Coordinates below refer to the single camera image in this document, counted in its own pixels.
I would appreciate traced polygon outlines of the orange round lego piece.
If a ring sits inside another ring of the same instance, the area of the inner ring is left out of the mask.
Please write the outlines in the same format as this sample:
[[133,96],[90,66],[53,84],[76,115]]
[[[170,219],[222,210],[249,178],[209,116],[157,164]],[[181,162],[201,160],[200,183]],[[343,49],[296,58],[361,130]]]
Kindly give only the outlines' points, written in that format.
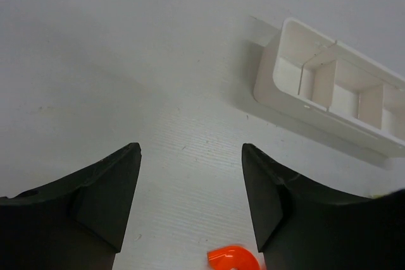
[[255,256],[238,245],[214,249],[207,252],[208,265],[214,270],[260,270]]

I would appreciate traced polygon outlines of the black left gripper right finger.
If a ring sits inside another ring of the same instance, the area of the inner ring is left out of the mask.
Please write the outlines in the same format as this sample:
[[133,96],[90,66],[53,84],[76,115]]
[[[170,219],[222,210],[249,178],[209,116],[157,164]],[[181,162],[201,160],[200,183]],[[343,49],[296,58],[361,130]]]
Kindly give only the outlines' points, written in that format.
[[366,198],[332,189],[242,146],[258,250],[268,269],[403,269],[404,191]]

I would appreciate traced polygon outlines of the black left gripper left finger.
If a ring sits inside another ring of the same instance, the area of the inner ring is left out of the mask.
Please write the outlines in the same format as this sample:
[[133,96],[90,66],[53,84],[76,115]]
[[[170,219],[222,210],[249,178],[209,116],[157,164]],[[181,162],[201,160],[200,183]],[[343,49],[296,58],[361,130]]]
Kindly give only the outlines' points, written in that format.
[[1,198],[2,269],[111,269],[139,176],[130,143],[46,185]]

